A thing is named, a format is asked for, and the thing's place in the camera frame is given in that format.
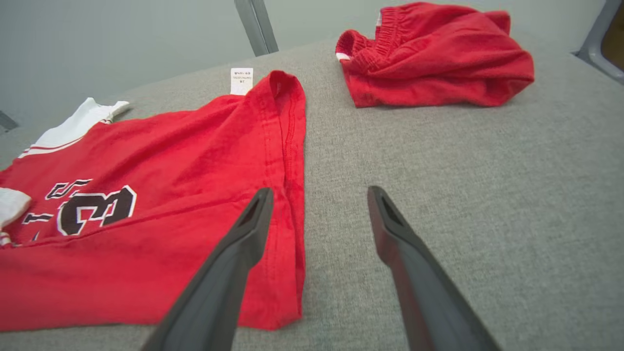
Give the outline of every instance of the gray table surface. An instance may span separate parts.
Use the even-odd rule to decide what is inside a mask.
[[[277,332],[239,329],[235,350],[407,349],[369,226],[373,184],[389,192],[503,349],[622,349],[624,89],[556,45],[514,35],[534,55],[536,82],[498,108],[355,109],[335,41],[100,102],[130,101],[122,118],[198,108],[229,92],[231,67],[253,67],[256,82],[273,69],[301,81],[304,317]],[[152,329],[3,333],[0,350],[137,350]]]

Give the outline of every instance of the red fabric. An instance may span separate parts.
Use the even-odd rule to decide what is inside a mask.
[[[534,81],[531,55],[503,11],[417,2],[381,9],[375,40],[350,30],[336,45],[356,107],[500,106]]]
[[[31,196],[28,213],[54,217],[22,224],[25,214],[3,228],[21,246],[0,250],[0,330],[159,323],[261,187],[274,191],[273,218],[238,324],[277,329],[301,318],[305,122],[299,81],[275,71],[246,96],[98,123],[73,146],[16,159],[0,187]],[[63,183],[89,179],[63,195]],[[79,235],[62,235],[71,201],[128,187],[127,218],[102,225],[85,207]],[[106,213],[122,209],[117,201]]]

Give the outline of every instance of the red shirt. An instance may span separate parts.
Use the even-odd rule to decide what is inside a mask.
[[[0,330],[160,322],[262,187],[273,218],[238,323],[300,318],[305,122],[299,81],[274,71],[246,96],[25,152],[0,173],[0,187],[32,198],[2,229]]]

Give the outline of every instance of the white sleeve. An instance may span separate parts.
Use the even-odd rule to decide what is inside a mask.
[[[4,226],[21,216],[28,209],[30,203],[31,197],[23,192],[0,188],[0,232]]]

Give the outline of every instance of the care label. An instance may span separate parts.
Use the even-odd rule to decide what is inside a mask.
[[[253,87],[253,68],[233,68],[230,94],[246,95]]]

